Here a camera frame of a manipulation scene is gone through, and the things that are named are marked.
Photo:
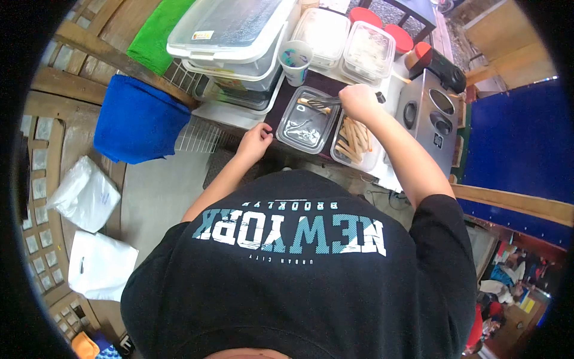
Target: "blue panel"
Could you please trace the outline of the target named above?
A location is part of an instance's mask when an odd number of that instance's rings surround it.
[[[559,80],[476,101],[472,104],[468,157],[461,182],[574,203],[572,125]],[[564,248],[569,243],[570,227],[484,204],[460,203],[467,214],[474,211],[476,217]]]
[[[487,204],[464,199],[458,199],[458,201],[463,212],[468,215],[530,234],[564,249],[568,249],[570,246],[572,228],[568,226]]]

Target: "stainless steel machine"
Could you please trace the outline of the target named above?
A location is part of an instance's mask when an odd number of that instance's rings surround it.
[[[403,87],[398,101],[397,121],[426,149],[446,177],[455,152],[458,101],[458,95],[445,90],[428,69]]]

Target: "metal tongs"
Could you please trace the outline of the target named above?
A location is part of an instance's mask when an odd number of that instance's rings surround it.
[[[387,100],[385,99],[385,97],[383,96],[382,92],[377,92],[375,94],[375,96],[377,96],[377,100],[379,101],[379,103],[385,103]],[[326,109],[327,107],[331,107],[331,106],[335,106],[335,105],[340,105],[341,104],[341,99],[338,96],[335,97],[315,97],[310,99],[307,104],[314,108],[314,109]]]

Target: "clear plastic bag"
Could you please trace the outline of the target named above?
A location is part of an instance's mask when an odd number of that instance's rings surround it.
[[[46,209],[55,208],[76,226],[95,233],[106,224],[120,197],[114,183],[83,156],[66,173]]]
[[[76,231],[68,269],[68,285],[87,299],[115,300],[134,270],[138,250],[104,236]]]

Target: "hand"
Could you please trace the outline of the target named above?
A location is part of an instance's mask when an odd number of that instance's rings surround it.
[[[377,113],[384,111],[375,91],[365,84],[345,87],[339,91],[339,98],[347,116],[365,125],[375,120]]]
[[[234,158],[241,161],[248,167],[253,166],[263,157],[267,147],[273,141],[273,134],[265,131],[271,131],[272,128],[266,123],[258,123],[243,135],[239,148]]]

